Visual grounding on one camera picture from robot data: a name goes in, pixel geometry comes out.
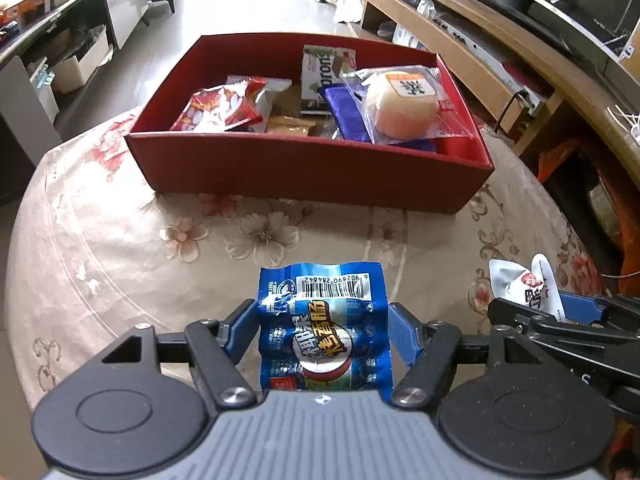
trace red snack package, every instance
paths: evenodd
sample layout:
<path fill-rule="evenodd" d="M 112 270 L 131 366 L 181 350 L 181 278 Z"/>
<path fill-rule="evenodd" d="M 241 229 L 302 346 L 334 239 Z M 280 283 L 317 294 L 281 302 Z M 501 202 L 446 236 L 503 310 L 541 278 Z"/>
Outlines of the red snack package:
<path fill-rule="evenodd" d="M 259 123 L 262 117 L 255 110 L 255 96 L 266 84 L 266 78 L 250 77 L 200 90 L 191 96 L 171 131 L 220 133 Z"/>

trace round pastry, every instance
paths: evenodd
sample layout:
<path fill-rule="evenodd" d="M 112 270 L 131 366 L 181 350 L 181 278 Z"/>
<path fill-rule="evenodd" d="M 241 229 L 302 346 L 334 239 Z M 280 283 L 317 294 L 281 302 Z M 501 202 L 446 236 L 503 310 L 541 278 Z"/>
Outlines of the round pastry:
<path fill-rule="evenodd" d="M 438 95 L 424 75 L 391 71 L 369 85 L 365 106 L 380 134 L 414 140 L 424 136 L 438 115 Z"/>

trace gray gripper base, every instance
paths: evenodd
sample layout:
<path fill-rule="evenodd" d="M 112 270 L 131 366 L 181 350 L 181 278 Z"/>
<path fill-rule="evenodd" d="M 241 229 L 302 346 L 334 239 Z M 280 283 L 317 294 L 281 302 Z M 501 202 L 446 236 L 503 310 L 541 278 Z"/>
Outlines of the gray gripper base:
<path fill-rule="evenodd" d="M 161 446 L 158 435 L 158 446 Z M 226 412 L 198 449 L 148 480 L 507 479 L 452 450 L 431 419 L 386 405 L 375 391 L 273 390 Z M 575 480 L 602 480 L 594 469 Z M 69 480 L 53 470 L 46 480 Z"/>

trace tv stand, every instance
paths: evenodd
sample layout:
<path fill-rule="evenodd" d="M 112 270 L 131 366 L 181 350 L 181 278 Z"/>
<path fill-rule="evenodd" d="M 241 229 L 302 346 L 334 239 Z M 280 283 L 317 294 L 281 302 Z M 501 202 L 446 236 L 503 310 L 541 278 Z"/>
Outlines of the tv stand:
<path fill-rule="evenodd" d="M 497 119 L 513 91 L 499 80 L 485 63 L 427 16 L 399 0 L 364 0 L 365 11 L 354 34 L 367 37 L 381 23 L 394 20 L 410 31 L 424 46 L 442 54 L 450 70 Z M 558 145 L 576 131 L 593 130 L 640 188 L 640 144 L 616 124 L 607 107 L 621 105 L 612 93 L 545 41 L 477 0 L 434 0 L 497 40 L 552 88 L 537 117 L 528 115 L 521 104 L 513 104 L 502 122 L 514 139 L 514 150 L 535 165 L 538 153 Z"/>

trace tablecloth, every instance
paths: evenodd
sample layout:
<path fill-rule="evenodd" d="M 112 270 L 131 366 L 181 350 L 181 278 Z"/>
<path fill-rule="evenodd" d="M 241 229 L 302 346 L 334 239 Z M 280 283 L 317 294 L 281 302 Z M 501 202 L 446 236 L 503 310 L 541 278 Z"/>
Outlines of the tablecloth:
<path fill-rule="evenodd" d="M 509 147 L 488 134 L 495 173 L 461 211 L 446 216 L 155 193 L 123 138 L 138 113 L 47 153 L 20 205 L 5 326 L 32 408 L 134 324 L 175 332 L 197 319 L 223 319 L 255 297 L 260 266 L 379 261 L 389 301 L 423 321 L 455 323 L 463 333 L 488 329 L 491 258 L 528 267 L 542 252 L 562 290 L 599 292 L 597 273 L 566 219 Z M 239 369 L 255 387 L 258 365 L 254 341 Z M 164 372 L 190 380 L 179 365 Z"/>

